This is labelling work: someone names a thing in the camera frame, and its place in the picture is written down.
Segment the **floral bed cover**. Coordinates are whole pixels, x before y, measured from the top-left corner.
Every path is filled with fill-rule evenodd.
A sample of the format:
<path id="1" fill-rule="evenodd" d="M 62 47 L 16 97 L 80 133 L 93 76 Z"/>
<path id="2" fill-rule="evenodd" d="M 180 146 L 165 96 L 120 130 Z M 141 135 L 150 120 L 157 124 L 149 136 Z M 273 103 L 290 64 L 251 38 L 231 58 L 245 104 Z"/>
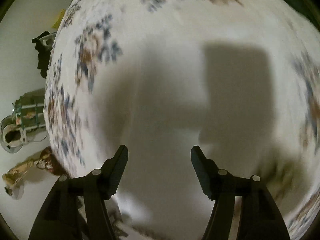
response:
<path id="1" fill-rule="evenodd" d="M 269 53 L 272 137 L 251 175 L 266 181 L 290 237 L 304 239 L 319 212 L 319 31 L 284 0 L 73 0 L 46 81 L 44 116 L 57 159 L 79 177 L 111 158 L 116 151 L 103 153 L 95 130 L 108 73 L 130 56 L 140 60 L 150 43 L 179 42 L 252 44 Z M 107 206 L 152 231 L 124 216 L 116 194 Z"/>

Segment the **teal storage shelf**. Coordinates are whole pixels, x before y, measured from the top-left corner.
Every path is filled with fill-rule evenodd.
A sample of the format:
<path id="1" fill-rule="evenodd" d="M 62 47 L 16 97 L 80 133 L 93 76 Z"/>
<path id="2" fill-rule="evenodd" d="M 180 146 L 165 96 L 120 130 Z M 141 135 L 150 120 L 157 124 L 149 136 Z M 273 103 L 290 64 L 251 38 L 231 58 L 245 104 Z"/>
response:
<path id="1" fill-rule="evenodd" d="M 26 92 L 13 103 L 14 122 L 21 133 L 21 142 L 32 141 L 46 129 L 44 120 L 44 88 Z"/>

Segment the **red patterned bag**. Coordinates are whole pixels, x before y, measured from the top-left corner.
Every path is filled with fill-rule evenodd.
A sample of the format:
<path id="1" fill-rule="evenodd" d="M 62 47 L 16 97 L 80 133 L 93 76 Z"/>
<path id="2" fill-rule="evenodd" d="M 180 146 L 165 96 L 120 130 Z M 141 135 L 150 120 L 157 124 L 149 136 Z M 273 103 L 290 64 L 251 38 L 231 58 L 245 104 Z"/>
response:
<path id="1" fill-rule="evenodd" d="M 35 166 L 41 170 L 46 170 L 55 176 L 66 174 L 65 169 L 56 159 L 50 146 L 41 152 L 39 159 L 35 160 Z"/>

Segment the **yellow box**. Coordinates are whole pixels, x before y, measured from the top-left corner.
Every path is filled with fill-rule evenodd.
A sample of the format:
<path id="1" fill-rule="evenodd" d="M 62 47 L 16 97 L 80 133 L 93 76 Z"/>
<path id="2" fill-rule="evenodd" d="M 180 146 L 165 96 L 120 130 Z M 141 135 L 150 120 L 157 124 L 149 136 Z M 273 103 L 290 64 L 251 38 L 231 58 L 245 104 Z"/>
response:
<path id="1" fill-rule="evenodd" d="M 66 13 L 66 10 L 65 9 L 62 9 L 59 13 L 59 16 L 57 17 L 56 21 L 54 22 L 54 24 L 52 25 L 52 28 L 53 29 L 58 29 L 62 20 L 63 20 L 63 17 Z"/>

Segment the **white round fan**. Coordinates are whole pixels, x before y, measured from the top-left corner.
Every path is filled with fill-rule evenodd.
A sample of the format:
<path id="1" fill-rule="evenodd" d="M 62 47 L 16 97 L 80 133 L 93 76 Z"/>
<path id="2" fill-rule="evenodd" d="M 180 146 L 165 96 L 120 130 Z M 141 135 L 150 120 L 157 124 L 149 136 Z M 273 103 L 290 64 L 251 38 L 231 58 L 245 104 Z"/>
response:
<path id="1" fill-rule="evenodd" d="M 25 134 L 22 126 L 17 124 L 12 115 L 1 121 L 1 146 L 10 153 L 17 153 L 25 144 Z"/>

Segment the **white knit sweater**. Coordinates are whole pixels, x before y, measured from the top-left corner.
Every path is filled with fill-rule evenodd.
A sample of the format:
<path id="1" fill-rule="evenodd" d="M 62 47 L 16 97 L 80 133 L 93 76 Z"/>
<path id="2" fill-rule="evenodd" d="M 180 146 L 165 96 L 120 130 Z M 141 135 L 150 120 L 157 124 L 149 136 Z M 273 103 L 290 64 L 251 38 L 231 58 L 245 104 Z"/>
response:
<path id="1" fill-rule="evenodd" d="M 250 176 L 272 137 L 273 81 L 262 46 L 148 44 L 101 85 L 101 151 L 129 149 L 116 194 L 125 217 L 170 239 L 199 239 L 212 203 L 191 164 L 195 145 Z"/>

